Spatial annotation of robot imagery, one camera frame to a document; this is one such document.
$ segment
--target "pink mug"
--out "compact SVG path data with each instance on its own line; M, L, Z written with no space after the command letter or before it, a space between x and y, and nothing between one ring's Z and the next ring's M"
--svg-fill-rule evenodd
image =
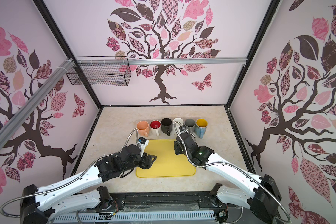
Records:
M150 129L149 129L149 124L148 124L147 121L142 120L142 121L138 122L137 129L138 129L138 133L141 136L148 137Z

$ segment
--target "pink wall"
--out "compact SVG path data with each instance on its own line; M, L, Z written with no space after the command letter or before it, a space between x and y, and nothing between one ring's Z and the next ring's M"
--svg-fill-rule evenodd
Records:
M336 223L336 0L282 2L232 111L293 223Z
M0 129L65 59L32 1L0 1ZM0 205L68 177L97 111L64 76L0 151ZM18 214L19 202L6 211Z
M114 56L119 52L135 58L165 58L168 51L168 57L173 58L189 53L187 58L192 58L198 52L210 57L246 57L269 3L269 0L99 0L94 4L84 0L46 1L75 56ZM142 14L144 7L152 13ZM125 10L136 13L138 17L126 17L127 14L122 13ZM155 34L152 27L157 20L160 21L158 17L167 21L167 29L156 26L153 28ZM200 22L202 26L196 34L195 28ZM120 35L115 36L116 29ZM176 36L169 37L172 30ZM146 41L144 36L139 36L143 32L148 35ZM175 65L169 67L175 74L167 75L166 68L160 67L155 74L153 67L139 68L141 71L151 70L152 75L144 76L133 66L128 87L93 86L93 89L102 104L222 104L227 102L241 69L240 64L200 65L197 69ZM211 79L204 83L208 74L211 74ZM204 87L204 90L192 83Z

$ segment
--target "floor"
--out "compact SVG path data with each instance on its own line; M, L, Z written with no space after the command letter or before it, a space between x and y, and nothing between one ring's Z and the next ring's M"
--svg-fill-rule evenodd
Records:
M147 106L104 108L76 173L86 169L97 157L121 150L139 121L150 122L163 118L173 120L177 117L183 120L206 119L206 133L202 139L197 138L197 144L213 149L224 159L246 170L224 106ZM170 136L162 133L159 137L151 133L147 139L176 137L175 133ZM135 134L128 144L135 144ZM215 183L236 188L224 177L203 168L197 168L196 174L189 177L138 178L134 171L124 178L111 179L101 186L107 186L110 192L210 191Z

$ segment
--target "white mug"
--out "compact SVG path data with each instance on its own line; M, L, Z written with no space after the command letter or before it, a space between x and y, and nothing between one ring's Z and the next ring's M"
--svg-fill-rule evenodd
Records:
M152 130L152 133L156 133L157 136L162 132L162 125L161 122L158 120L153 120L150 124L150 129Z
M176 118L176 119L174 119L174 120L173 120L173 125L175 124L175 122L179 122L181 125L184 124L184 121L183 121L182 118ZM180 125L179 125L178 123L176 124L176 127L177 127L177 130L179 131L179 127L180 127Z

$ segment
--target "black mug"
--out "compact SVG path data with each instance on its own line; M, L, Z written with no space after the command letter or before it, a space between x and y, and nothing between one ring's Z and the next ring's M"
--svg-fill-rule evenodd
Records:
M173 124L172 120L169 118L162 119L162 132L170 136L170 132L172 132Z

